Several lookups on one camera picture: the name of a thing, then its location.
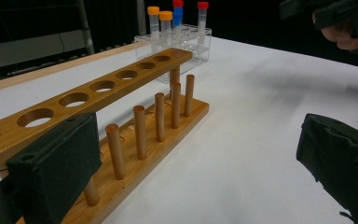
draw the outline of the orange cap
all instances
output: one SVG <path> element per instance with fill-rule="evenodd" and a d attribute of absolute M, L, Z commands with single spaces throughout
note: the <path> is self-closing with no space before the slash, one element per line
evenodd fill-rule
<path fill-rule="evenodd" d="M 148 7 L 147 14 L 155 16 L 159 14 L 159 7 Z"/>
<path fill-rule="evenodd" d="M 171 21 L 172 20 L 172 12 L 171 11 L 160 11 L 159 19 L 161 21 Z"/>

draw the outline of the test tube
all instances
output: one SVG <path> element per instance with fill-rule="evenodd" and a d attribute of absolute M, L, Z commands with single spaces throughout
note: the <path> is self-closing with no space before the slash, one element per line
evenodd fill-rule
<path fill-rule="evenodd" d="M 159 7 L 148 7 L 147 14 L 149 14 L 151 38 L 154 40 L 159 39 L 159 25 L 158 25 Z"/>
<path fill-rule="evenodd" d="M 172 1 L 173 11 L 175 11 L 177 8 L 183 9 L 184 5 L 185 5 L 184 1 L 181 1 L 181 0 L 173 0 Z"/>
<path fill-rule="evenodd" d="M 149 14 L 150 42 L 151 42 L 152 52 L 156 53 L 158 51 L 158 40 L 159 40 L 159 23 L 158 23 L 159 7 L 148 7 L 147 14 Z"/>
<path fill-rule="evenodd" d="M 161 43 L 164 47 L 169 47 L 172 43 L 172 12 L 160 11 L 159 21 L 161 23 Z"/>
<path fill-rule="evenodd" d="M 172 26 L 173 26 L 173 42 L 176 47 L 180 48 L 181 44 L 181 34 L 182 34 L 182 10 L 181 8 L 176 8 L 172 14 Z"/>
<path fill-rule="evenodd" d="M 208 2 L 198 2 L 197 7 L 199 9 L 199 24 L 198 24 L 198 32 L 199 32 L 199 45 L 203 45 L 205 39 L 205 28 L 206 28 L 206 14 L 209 7 Z"/>

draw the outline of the finger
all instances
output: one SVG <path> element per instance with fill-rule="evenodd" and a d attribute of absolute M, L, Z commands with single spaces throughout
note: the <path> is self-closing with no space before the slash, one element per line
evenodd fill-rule
<path fill-rule="evenodd" d="M 347 31 L 338 29 L 335 26 L 323 28 L 321 31 L 324 37 L 331 42 L 347 42 L 351 40 L 351 35 Z"/>
<path fill-rule="evenodd" d="M 313 23 L 315 23 L 315 22 L 316 22 L 315 12 L 312 12 L 312 21 L 313 21 Z"/>
<path fill-rule="evenodd" d="M 350 41 L 338 41 L 337 47 L 339 49 L 345 49 L 345 50 L 358 49 L 358 38 L 352 39 Z"/>

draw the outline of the blue cap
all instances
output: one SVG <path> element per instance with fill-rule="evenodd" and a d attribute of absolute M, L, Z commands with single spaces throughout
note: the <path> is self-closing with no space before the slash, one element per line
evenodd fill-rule
<path fill-rule="evenodd" d="M 183 13 L 182 11 L 177 11 L 177 10 L 174 10 L 173 11 L 173 14 L 172 14 L 172 24 L 174 26 L 177 26 L 181 23 L 182 21 L 182 18 L 183 18 Z"/>
<path fill-rule="evenodd" d="M 175 11 L 181 12 L 181 13 L 182 13 L 182 16 L 183 16 L 183 8 L 182 8 L 182 7 L 174 7 L 174 8 L 173 8 L 173 12 L 175 12 Z"/>

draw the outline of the wooden test tube rack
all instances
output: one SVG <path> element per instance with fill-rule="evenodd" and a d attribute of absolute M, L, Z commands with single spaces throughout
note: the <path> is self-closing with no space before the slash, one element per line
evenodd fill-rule
<path fill-rule="evenodd" d="M 0 119 L 0 167 L 5 165 L 7 159 L 58 123 L 78 114 L 96 112 L 147 82 L 167 72 L 177 70 L 182 63 L 191 58 L 190 51 L 166 49 Z M 180 83 L 173 83 L 176 88 L 178 85 L 180 87 Z M 120 178 L 115 176 L 107 137 L 101 140 L 103 164 L 90 181 L 90 183 L 93 182 L 92 187 L 95 189 L 92 191 L 98 194 L 95 197 L 99 197 L 99 201 L 97 200 L 96 204 L 90 204 L 87 195 L 85 196 L 86 193 L 80 195 L 62 223 L 101 223 L 208 113 L 209 105 L 192 99 L 192 90 L 190 94 L 186 87 L 185 96 L 180 94 L 180 90 L 179 95 L 178 90 L 175 92 L 173 97 L 171 93 L 164 96 L 163 127 L 160 124 L 161 119 L 159 119 L 159 124 L 156 123 L 155 105 L 145 109 L 145 158 L 140 159 L 137 155 L 134 119 L 119 127 L 121 156 L 125 169 Z M 179 99 L 179 113 L 172 112 L 172 104 L 178 102 L 174 99 Z M 68 106 L 78 102 L 82 104 Z M 31 122 L 45 118 L 50 118 L 50 120 L 34 127 L 27 127 L 27 124 Z M 163 130 L 162 139 L 157 137 L 158 126 Z"/>

